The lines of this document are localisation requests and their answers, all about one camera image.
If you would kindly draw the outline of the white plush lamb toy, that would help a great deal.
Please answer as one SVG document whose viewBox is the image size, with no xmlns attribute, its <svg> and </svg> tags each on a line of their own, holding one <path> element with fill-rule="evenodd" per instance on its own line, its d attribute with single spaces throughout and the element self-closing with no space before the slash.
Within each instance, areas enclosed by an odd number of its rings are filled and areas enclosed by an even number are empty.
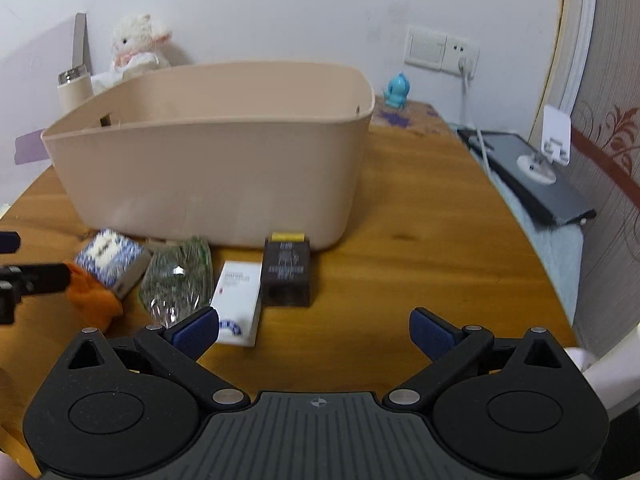
<svg viewBox="0 0 640 480">
<path fill-rule="evenodd" d="M 172 32 L 150 14 L 124 16 L 112 33 L 112 70 L 124 78 L 170 63 L 163 52 Z"/>
</svg>

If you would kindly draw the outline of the white rectangular box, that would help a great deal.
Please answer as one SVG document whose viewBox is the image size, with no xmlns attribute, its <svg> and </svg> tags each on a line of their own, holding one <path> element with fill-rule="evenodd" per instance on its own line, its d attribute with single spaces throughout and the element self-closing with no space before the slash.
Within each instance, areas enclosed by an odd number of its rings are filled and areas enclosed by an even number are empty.
<svg viewBox="0 0 640 480">
<path fill-rule="evenodd" d="M 226 261 L 210 306 L 219 318 L 218 344 L 254 347 L 260 318 L 262 265 Z"/>
</svg>

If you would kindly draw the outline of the beige plastic storage bin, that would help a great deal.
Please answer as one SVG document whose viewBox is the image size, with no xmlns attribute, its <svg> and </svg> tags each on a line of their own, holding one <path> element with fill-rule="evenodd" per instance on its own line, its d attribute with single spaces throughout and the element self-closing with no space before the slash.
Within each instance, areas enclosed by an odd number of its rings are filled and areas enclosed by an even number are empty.
<svg viewBox="0 0 640 480">
<path fill-rule="evenodd" d="M 42 142 L 93 229 L 316 249 L 344 234 L 375 95 L 356 68 L 295 61 L 156 70 L 94 96 Z"/>
</svg>

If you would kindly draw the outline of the purple white board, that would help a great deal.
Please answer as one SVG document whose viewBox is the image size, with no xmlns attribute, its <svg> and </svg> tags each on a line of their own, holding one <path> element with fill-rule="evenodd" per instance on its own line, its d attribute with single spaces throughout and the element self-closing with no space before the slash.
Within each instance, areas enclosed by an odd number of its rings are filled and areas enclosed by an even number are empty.
<svg viewBox="0 0 640 480">
<path fill-rule="evenodd" d="M 58 75 L 86 62 L 87 19 L 77 13 L 1 60 L 1 203 L 12 205 L 51 165 L 40 139 L 62 116 Z"/>
</svg>

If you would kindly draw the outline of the dark grey laptop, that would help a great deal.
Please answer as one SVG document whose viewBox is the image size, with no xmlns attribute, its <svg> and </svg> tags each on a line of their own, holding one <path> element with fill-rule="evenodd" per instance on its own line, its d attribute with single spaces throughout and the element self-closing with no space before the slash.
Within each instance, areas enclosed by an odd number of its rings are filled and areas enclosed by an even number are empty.
<svg viewBox="0 0 640 480">
<path fill-rule="evenodd" d="M 460 128 L 457 134 L 468 148 L 488 162 L 491 170 L 511 189 L 529 214 L 545 226 L 584 224 L 597 217 L 585 196 L 565 179 L 547 158 L 566 162 L 570 154 L 570 122 L 544 128 L 542 150 L 533 149 L 514 133 Z"/>
</svg>

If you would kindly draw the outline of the clear bag of green herbs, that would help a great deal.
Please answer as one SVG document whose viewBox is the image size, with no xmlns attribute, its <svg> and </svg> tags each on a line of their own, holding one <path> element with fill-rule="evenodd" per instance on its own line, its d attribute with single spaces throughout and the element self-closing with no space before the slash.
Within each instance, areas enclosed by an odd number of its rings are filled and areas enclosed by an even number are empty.
<svg viewBox="0 0 640 480">
<path fill-rule="evenodd" d="M 209 307 L 213 292 L 212 251 L 203 237 L 194 236 L 154 250 L 139 299 L 155 324 L 171 328 Z"/>
</svg>

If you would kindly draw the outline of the black box yellow top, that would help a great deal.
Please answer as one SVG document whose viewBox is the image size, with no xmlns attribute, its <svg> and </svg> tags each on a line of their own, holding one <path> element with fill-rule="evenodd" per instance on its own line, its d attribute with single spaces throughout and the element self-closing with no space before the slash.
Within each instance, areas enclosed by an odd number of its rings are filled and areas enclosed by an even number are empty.
<svg viewBox="0 0 640 480">
<path fill-rule="evenodd" d="M 304 233 L 274 232 L 266 238 L 260 299 L 264 307 L 310 306 L 310 244 Z"/>
</svg>

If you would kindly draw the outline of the white phone stand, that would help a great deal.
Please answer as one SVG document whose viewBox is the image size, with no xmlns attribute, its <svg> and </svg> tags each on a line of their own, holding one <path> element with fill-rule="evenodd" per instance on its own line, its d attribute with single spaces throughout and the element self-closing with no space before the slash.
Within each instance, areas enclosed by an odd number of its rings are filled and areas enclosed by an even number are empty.
<svg viewBox="0 0 640 480">
<path fill-rule="evenodd" d="M 556 181 L 552 167 L 555 162 L 563 167 L 570 163 L 570 116 L 553 106 L 545 105 L 542 111 L 540 150 L 518 156 L 516 164 L 529 180 L 552 185 Z"/>
</svg>

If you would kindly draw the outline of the orange plush toy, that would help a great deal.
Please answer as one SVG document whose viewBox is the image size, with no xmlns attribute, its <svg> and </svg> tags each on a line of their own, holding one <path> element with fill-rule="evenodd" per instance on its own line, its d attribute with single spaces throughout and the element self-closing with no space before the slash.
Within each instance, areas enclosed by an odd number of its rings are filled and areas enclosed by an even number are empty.
<svg viewBox="0 0 640 480">
<path fill-rule="evenodd" d="M 85 326 L 106 332 L 114 318 L 124 312 L 122 302 L 82 266 L 66 262 L 70 284 L 65 295 L 78 312 Z"/>
</svg>

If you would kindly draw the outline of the white wall switch socket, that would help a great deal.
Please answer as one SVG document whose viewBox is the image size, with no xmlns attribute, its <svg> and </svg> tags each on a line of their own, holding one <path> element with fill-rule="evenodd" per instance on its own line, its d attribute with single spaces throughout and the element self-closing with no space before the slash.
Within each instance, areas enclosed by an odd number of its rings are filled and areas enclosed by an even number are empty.
<svg viewBox="0 0 640 480">
<path fill-rule="evenodd" d="M 408 27 L 406 65 L 473 78 L 479 58 L 480 47 L 471 40 L 416 25 Z"/>
</svg>

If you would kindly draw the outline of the cream thermos bottle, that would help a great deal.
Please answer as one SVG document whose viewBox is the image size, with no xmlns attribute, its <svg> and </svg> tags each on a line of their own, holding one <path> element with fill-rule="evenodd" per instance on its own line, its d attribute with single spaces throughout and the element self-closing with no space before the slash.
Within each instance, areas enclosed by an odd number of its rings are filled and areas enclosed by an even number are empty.
<svg viewBox="0 0 640 480">
<path fill-rule="evenodd" d="M 85 65 L 58 75 L 58 100 L 63 114 L 68 114 L 93 97 L 91 76 Z"/>
</svg>

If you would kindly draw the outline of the blue figurine toy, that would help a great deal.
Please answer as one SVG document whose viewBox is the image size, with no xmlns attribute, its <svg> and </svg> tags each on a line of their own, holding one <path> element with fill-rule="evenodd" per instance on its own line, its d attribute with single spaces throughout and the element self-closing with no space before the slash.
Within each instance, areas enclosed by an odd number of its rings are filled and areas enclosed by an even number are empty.
<svg viewBox="0 0 640 480">
<path fill-rule="evenodd" d="M 404 73 L 399 73 L 392 78 L 383 90 L 384 104 L 395 110 L 406 107 L 410 92 L 410 82 Z"/>
</svg>

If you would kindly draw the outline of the blue white patterned box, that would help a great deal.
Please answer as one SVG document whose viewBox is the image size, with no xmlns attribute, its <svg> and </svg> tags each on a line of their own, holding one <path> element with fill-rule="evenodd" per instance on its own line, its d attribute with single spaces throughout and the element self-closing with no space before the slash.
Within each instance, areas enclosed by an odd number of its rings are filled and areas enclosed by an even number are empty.
<svg viewBox="0 0 640 480">
<path fill-rule="evenodd" d="M 151 259 L 148 248 L 119 232 L 105 229 L 96 233 L 74 263 L 122 300 L 142 279 Z"/>
</svg>

